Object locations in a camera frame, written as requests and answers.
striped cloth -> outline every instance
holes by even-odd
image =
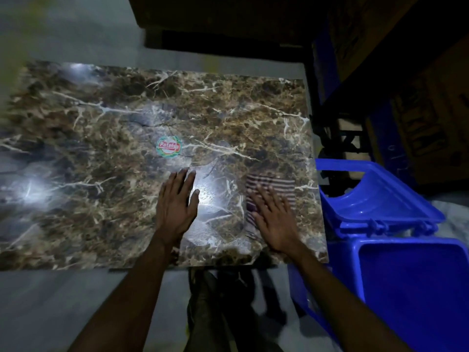
[[[288,199],[292,210],[296,209],[294,180],[278,179],[271,176],[259,176],[254,174],[247,175],[246,191],[247,189],[251,189],[255,191],[259,197],[261,197],[256,190],[256,186],[258,184],[261,184],[265,190],[268,190],[269,186],[272,186],[278,195],[284,195]],[[252,215],[253,212],[258,212],[259,214],[261,214],[261,212],[249,196],[246,197],[246,211],[246,222],[244,224],[246,235],[249,238],[255,239],[257,241],[263,241],[261,233],[257,228],[256,222],[254,220],[254,216]]]

floor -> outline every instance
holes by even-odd
[[[302,64],[149,50],[128,0],[0,0],[0,101],[27,58],[140,66],[223,74],[304,79]],[[315,147],[318,153],[320,146]],[[268,271],[287,324],[264,319],[286,352],[338,350],[310,317],[299,318],[289,298],[285,266]],[[266,303],[258,274],[255,311]],[[21,271],[0,273],[0,350],[64,351],[124,273]],[[187,341],[187,272],[165,273],[145,349],[182,351]]]

person's left hand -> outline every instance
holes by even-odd
[[[173,245],[182,237],[197,216],[199,190],[195,190],[189,203],[189,195],[194,185],[196,172],[191,171],[186,177],[187,168],[177,175],[171,173],[169,179],[161,185],[156,206],[155,238],[161,239],[167,246]]]

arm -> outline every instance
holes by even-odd
[[[148,248],[91,317],[69,351],[142,351],[173,245],[197,216],[195,172],[172,173],[161,186],[156,231]]]
[[[288,200],[270,188],[250,193],[262,215],[254,213],[266,242],[295,263],[345,351],[411,351],[359,298],[316,260],[300,241]]]

blue bin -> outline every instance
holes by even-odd
[[[365,172],[346,195],[321,192],[342,238],[328,243],[334,275],[414,350],[469,351],[469,256],[460,241],[432,236],[443,214],[375,163],[317,159],[317,168]],[[404,230],[413,236],[393,236]],[[289,277],[292,299],[331,334],[294,266]]]

